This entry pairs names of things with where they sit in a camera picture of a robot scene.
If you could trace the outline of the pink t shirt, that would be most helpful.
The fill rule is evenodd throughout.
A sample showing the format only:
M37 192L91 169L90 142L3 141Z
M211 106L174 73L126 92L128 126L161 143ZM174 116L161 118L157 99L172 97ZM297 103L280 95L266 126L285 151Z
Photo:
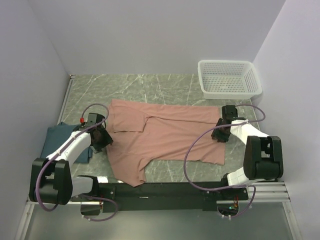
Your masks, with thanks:
M146 182L145 167L152 160L201 161L223 165L225 144L210 134L220 118L216 106L151 104L112 99L106 148L116 179L133 187Z

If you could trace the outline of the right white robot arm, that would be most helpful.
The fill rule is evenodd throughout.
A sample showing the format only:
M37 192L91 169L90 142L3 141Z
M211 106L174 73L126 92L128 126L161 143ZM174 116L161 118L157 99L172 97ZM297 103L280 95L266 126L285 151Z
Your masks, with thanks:
M243 166L221 179L223 184L219 193L226 200L237 194L236 186L277 180L284 173L281 139L261 132L251 123L238 115L235 105L225 105L221 107L221 118L211 133L211 138L219 143L228 142L233 135L245 144Z

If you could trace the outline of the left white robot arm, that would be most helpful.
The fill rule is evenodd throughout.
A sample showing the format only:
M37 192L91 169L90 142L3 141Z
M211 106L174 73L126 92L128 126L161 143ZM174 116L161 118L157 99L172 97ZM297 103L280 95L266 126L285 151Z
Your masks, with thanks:
M29 199L32 202L66 205L70 199L82 194L88 201L100 195L96 177L71 177L70 167L82 152L91 148L100 152L113 143L106 130L107 116L90 113L87 120L80 119L69 138L45 158L36 158L31 167Z

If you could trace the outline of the white plastic basket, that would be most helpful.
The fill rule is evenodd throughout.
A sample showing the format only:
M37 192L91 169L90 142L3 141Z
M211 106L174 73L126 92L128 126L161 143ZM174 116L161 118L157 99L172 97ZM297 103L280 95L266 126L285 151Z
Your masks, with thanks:
M201 60L197 65L207 100L249 100L263 92L253 63L243 60Z

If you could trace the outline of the folded blue t shirt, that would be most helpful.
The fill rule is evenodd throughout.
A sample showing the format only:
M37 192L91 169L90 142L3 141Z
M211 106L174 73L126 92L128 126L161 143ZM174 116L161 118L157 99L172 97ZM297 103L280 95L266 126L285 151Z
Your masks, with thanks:
M45 158L57 150L70 137L76 127L77 125L69 125L64 122L49 127L46 132L46 138L40 157ZM93 151L88 147L78 156L75 163L87 164L92 157Z

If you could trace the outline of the black base beam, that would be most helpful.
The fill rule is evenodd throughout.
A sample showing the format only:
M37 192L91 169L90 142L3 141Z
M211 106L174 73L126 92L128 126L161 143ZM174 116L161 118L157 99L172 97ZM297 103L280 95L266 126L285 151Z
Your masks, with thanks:
M119 211L203 210L216 211L218 201L248 200L246 188L203 191L188 182L100 183L98 197L111 199Z

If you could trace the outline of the aluminium frame rail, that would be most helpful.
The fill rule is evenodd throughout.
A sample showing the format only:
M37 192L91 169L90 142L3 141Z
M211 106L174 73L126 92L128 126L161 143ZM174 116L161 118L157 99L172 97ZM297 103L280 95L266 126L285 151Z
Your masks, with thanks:
M96 192L82 193L79 195L75 195L69 200L69 202L71 201L85 202L85 201L90 201L94 198L100 198L97 196L99 193L100 183L110 183L110 182L98 182ZM245 188L248 193L248 200L254 199L255 201L262 201L262 202L289 202L290 201L287 188L283 182L256 182L250 186L234 186L234 187L224 186L222 182L213 182L213 181L197 182L197 184L200 186L199 190L207 191L207 192L216 192L219 190Z

